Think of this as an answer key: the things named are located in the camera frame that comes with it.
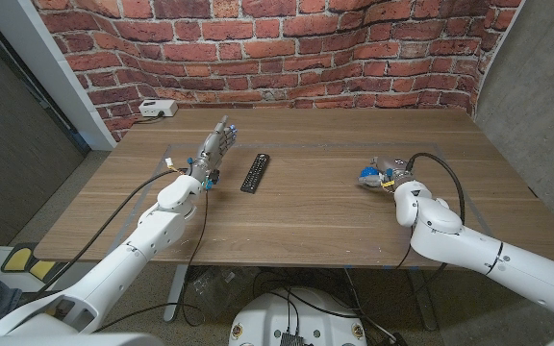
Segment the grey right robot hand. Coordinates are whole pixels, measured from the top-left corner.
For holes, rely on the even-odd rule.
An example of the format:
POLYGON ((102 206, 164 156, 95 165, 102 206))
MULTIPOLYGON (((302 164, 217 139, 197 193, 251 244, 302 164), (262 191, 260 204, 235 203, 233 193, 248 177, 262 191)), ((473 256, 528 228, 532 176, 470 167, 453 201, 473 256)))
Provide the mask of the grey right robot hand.
POLYGON ((414 179, 411 171, 406 169, 407 163, 401 159, 373 157, 369 166, 365 167, 358 178, 361 185, 382 188, 386 191, 396 189, 414 179))

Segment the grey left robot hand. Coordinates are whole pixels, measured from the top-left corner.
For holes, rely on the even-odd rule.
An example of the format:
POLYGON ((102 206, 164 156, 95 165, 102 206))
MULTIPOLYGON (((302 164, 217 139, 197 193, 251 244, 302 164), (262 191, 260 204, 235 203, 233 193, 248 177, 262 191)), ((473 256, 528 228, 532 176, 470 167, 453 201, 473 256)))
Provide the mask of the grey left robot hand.
POLYGON ((228 125, 228 116, 224 115, 204 143, 198 147, 196 157, 191 160, 188 175, 201 184, 207 182, 235 143, 237 132, 238 129, 234 125, 228 125))

